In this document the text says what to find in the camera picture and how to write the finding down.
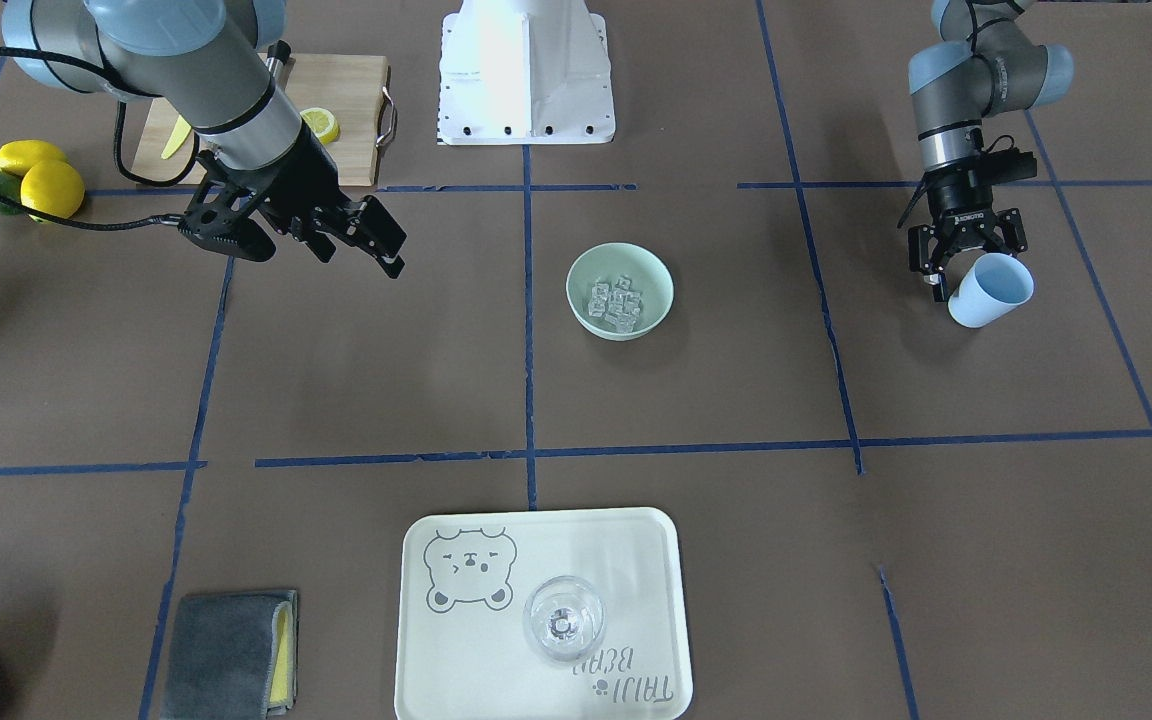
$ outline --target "folded towel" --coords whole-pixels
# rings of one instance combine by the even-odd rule
[[[180,598],[162,720],[264,720],[296,700],[297,592]]]

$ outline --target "yellow knife blade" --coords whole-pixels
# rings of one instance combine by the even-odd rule
[[[184,145],[184,141],[189,137],[189,132],[192,131],[192,127],[177,115],[177,123],[172,128],[172,137],[168,138],[168,145],[162,150],[162,159],[166,160],[170,156],[175,154],[175,151],[180,150],[180,146]]]

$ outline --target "knife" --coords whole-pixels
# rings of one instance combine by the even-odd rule
[[[270,55],[265,60],[265,67],[268,67],[271,76],[274,76],[274,82],[278,82],[279,85],[282,85],[279,82],[281,79],[280,76],[282,76],[283,67],[289,59],[291,59],[291,45],[288,45],[287,41],[279,40],[276,44],[270,46]],[[162,159],[166,160],[170,156],[176,154],[192,130],[192,127],[189,127],[185,119],[177,115],[177,123],[172,128],[172,137],[168,138],[168,143],[166,143],[166,147],[162,150]]]

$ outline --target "light blue joint cap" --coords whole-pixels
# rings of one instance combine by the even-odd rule
[[[33,40],[33,0],[14,0],[3,8],[3,45],[8,47],[23,47],[23,50],[38,50]],[[20,69],[26,76],[51,88],[69,90],[63,82],[51,71],[47,63],[41,60],[25,58],[14,58]]]
[[[938,77],[972,59],[969,41],[941,41],[909,59],[909,94],[915,94]]]
[[[256,48],[265,50],[283,37],[287,29],[287,0],[252,0],[256,12]]]
[[[1047,77],[1043,78],[1043,90],[1038,91],[1034,108],[1060,100],[1074,83],[1074,55],[1069,53],[1069,47],[1064,45],[1044,45],[1044,47],[1047,47]]]
[[[945,10],[950,9],[952,0],[935,0],[932,3],[932,26],[935,28],[935,35],[941,36],[941,40],[945,40],[945,33],[941,32],[941,23],[945,22]]]
[[[101,32],[137,55],[194,53],[225,28],[225,0],[83,0],[83,5]]]

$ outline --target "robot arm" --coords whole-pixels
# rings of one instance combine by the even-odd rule
[[[1015,24],[1034,1],[935,0],[932,22],[946,41],[909,63],[924,174],[900,223],[927,194],[933,223],[910,228],[910,270],[937,301],[948,300],[945,266],[954,255],[1028,248],[1020,211],[995,213],[992,188],[1036,176],[1037,160],[1015,147],[984,147],[980,128],[984,118],[1054,103],[1069,90],[1069,50],[1036,46]]]
[[[259,211],[324,263],[335,238],[397,276],[406,233],[376,197],[355,202],[340,191],[328,152],[256,54],[283,28],[285,0],[13,0],[3,13],[8,45],[88,60],[123,82],[17,60],[29,76],[120,101],[166,97],[209,143],[198,154],[206,176],[179,223],[196,245],[267,260],[275,248],[252,219]]]

